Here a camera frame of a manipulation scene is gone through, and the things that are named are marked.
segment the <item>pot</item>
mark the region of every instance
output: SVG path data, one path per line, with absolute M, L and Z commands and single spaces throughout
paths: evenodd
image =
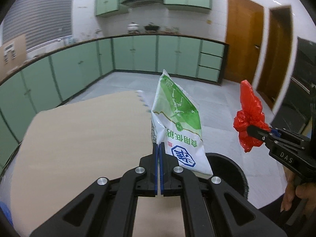
M 160 29 L 160 27 L 154 23 L 149 23 L 147 26 L 145 26 L 145 30 L 147 31 L 158 31 L 158 29 Z
M 128 31 L 138 31 L 139 25 L 136 24 L 135 22 L 132 22 L 127 26 Z

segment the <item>tiled floor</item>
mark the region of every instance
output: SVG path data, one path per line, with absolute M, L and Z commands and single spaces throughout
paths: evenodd
M 151 108 L 158 80 L 158 75 L 115 72 L 69 103 L 115 92 L 143 90 L 145 102 Z M 244 153 L 239 144 L 238 133 L 233 128 L 233 118 L 241 109 L 239 84 L 224 80 L 222 86 L 216 86 L 180 78 L 173 80 L 199 105 L 205 151 L 231 158 L 245 172 L 249 184 L 249 201 L 260 208 L 283 194 L 286 186 L 284 172 L 282 166 L 269 156 L 269 150 L 261 146 Z M 267 104 L 264 101 L 262 103 L 266 122 L 270 123 L 274 115 Z

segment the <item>door frame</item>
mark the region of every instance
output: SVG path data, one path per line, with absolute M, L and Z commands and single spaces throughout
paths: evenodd
M 262 69 L 261 69 L 261 72 L 260 72 L 260 77 L 259 77 L 259 80 L 258 80 L 258 85 L 256 87 L 256 90 L 259 92 L 259 89 L 260 89 L 260 82 L 262 80 L 262 77 L 263 77 L 263 72 L 264 72 L 264 68 L 266 67 L 266 64 L 267 64 L 267 60 L 269 59 L 267 56 L 268 56 L 268 51 L 269 51 L 269 47 L 271 47 L 271 43 L 270 43 L 270 36 L 271 36 L 271 14 L 273 13 L 273 11 L 276 11 L 276 10 L 282 10 L 282 9 L 286 9 L 288 8 L 290 10 L 290 26 L 291 26 L 291 37 L 290 37 L 290 54 L 289 54 L 289 58 L 288 58 L 288 63 L 287 63 L 287 68 L 286 68 L 286 71 L 285 71 L 285 74 L 284 74 L 284 77 L 283 77 L 283 81 L 282 81 L 282 85 L 280 87 L 280 90 L 278 91 L 278 94 L 276 96 L 276 100 L 275 102 L 271 102 L 270 99 L 266 96 L 266 95 L 261 95 L 261 97 L 263 98 L 263 100 L 267 103 L 267 105 L 269 106 L 269 108 L 271 110 L 273 110 L 274 106 L 275 106 L 275 103 L 280 95 L 280 92 L 282 90 L 282 87 L 284 85 L 284 81 L 285 81 L 285 77 L 286 77 L 286 73 L 288 71 L 288 68 L 289 68 L 289 64 L 290 64 L 290 61 L 291 61 L 291 54 L 292 54 L 292 48 L 293 48 L 293 29 L 294 29 L 294 24 L 293 24 L 293 16 L 292 16 L 292 6 L 290 4 L 285 4 L 285 5 L 281 5 L 281 6 L 276 6 L 276 7 L 270 7 L 269 8 L 269 28 L 268 28 L 268 36 L 267 36 L 267 44 L 266 44 L 266 52 L 265 52 L 265 57 L 264 57 L 264 62 L 263 62 L 263 66 L 262 66 Z

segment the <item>cardboard box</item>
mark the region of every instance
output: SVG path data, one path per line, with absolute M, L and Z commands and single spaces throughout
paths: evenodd
M 20 35 L 0 47 L 0 81 L 26 61 L 25 34 Z

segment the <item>blue object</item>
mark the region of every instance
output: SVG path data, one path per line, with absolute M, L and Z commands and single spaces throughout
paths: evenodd
M 7 218 L 7 220 L 9 221 L 9 223 L 13 226 L 11 212 L 9 208 L 7 207 L 7 205 L 3 203 L 2 201 L 0 201 L 0 208 L 2 212 L 4 213 L 5 217 Z

